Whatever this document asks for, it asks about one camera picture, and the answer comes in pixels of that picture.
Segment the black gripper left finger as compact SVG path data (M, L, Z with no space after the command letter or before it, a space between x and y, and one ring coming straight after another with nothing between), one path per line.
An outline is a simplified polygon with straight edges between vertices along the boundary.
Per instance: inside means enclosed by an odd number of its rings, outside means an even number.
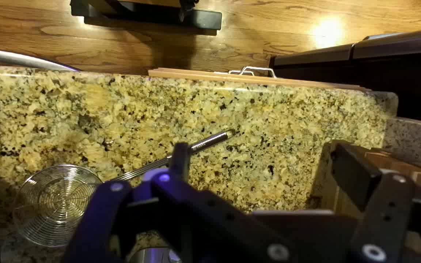
M191 148L186 142L176 142L169 159L169 173L172 178L185 180L188 176Z

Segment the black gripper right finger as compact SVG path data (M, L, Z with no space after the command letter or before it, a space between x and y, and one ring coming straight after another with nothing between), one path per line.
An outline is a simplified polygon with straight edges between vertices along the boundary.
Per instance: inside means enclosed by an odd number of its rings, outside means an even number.
M382 172L365 157L365 150L337 141L330 151L331 175L357 210L363 210Z

